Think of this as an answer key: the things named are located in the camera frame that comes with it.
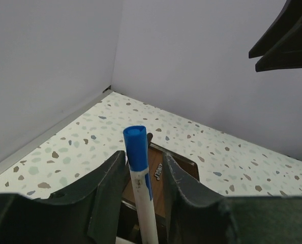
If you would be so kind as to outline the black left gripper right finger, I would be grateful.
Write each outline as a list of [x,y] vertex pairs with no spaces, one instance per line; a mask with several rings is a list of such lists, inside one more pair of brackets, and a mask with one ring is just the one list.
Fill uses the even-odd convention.
[[302,197],[224,197],[163,155],[169,243],[302,243]]

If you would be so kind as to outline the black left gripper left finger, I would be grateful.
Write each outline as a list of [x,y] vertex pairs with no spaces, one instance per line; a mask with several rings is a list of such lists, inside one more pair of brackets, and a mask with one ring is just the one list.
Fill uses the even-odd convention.
[[0,243],[115,243],[125,164],[116,151],[47,199],[0,194]]

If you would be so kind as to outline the brown wooden desk organizer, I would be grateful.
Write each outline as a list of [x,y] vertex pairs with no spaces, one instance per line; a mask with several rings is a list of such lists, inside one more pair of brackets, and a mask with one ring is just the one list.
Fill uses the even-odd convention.
[[[163,193],[163,153],[170,153],[178,165],[195,179],[199,180],[198,166],[195,162],[171,152],[163,147],[152,143],[153,134],[147,134],[148,141],[148,163],[150,171],[150,181],[152,185],[154,208],[159,243],[167,243],[165,205]],[[126,168],[126,186],[122,194],[120,207],[117,240],[130,241],[132,243],[142,243],[138,216],[135,206],[133,187],[130,179],[129,168]]]

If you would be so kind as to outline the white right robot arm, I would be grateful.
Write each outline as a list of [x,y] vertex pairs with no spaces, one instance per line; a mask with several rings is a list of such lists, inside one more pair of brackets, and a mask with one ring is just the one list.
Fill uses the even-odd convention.
[[249,51],[260,57],[256,72],[302,69],[302,0],[288,0],[281,12]]

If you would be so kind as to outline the blue cap white marker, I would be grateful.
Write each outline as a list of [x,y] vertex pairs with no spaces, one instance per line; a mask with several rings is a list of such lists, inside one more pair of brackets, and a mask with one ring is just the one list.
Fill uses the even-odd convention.
[[145,126],[130,126],[123,131],[137,209],[142,243],[158,243],[158,232],[148,166]]

